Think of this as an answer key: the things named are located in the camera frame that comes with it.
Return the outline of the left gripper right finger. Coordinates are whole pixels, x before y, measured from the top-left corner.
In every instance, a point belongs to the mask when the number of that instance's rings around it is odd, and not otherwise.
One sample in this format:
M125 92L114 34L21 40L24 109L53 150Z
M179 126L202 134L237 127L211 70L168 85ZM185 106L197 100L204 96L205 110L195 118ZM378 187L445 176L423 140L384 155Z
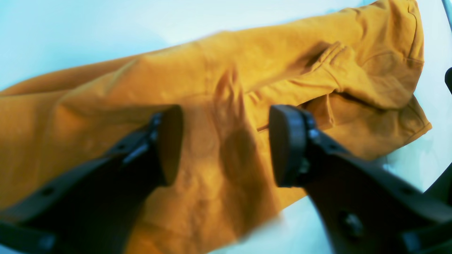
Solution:
M336 254L450 254L451 166L425 191L353 156L291 105L269 111L278 187L301 187Z

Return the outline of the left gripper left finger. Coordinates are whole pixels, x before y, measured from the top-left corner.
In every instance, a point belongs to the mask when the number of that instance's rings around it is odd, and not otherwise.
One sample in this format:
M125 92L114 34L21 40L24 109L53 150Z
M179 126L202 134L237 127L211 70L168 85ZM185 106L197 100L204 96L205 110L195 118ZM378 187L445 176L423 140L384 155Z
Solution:
M122 254L148 196L174 183L183 111L154 114L104 155L1 211L1 245L22 254Z

